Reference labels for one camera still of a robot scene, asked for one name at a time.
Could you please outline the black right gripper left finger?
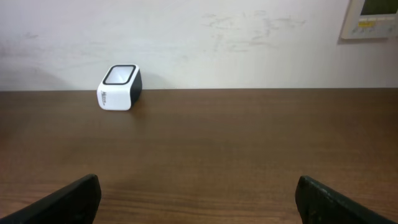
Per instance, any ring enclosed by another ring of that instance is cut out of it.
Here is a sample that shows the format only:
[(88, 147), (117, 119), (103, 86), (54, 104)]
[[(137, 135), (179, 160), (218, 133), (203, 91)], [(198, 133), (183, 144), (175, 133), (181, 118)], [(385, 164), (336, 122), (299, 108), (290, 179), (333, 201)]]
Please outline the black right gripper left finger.
[(88, 174), (1, 218), (1, 224), (92, 224), (101, 200), (98, 176)]

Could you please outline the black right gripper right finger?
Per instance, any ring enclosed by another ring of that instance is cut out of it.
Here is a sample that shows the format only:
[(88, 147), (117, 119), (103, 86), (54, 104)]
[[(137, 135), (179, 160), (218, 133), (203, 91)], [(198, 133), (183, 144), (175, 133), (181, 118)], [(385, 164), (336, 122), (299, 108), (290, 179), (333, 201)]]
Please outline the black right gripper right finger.
[(307, 175), (298, 180), (295, 203), (303, 223), (396, 224)]

